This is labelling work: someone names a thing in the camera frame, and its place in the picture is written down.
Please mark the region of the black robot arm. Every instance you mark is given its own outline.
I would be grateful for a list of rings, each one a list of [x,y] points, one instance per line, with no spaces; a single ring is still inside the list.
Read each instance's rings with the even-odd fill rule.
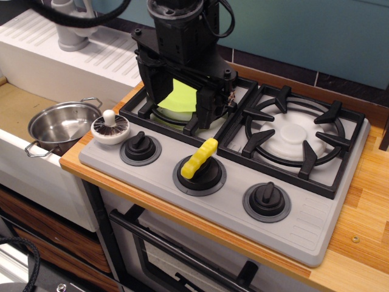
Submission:
[[[173,91],[173,81],[196,90],[200,129],[225,111],[236,86],[237,72],[220,56],[218,40],[235,28],[227,1],[148,1],[153,29],[132,34],[137,63],[148,97],[155,104]]]

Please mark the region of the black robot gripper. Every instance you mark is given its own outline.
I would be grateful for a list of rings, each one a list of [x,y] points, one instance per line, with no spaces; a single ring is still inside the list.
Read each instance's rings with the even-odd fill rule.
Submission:
[[[219,39],[229,36],[232,21],[222,33],[219,9],[149,9],[151,29],[137,29],[139,72],[148,97],[158,105],[173,90],[177,79],[196,92],[199,129],[222,117],[233,103],[232,91],[238,74],[220,56]]]

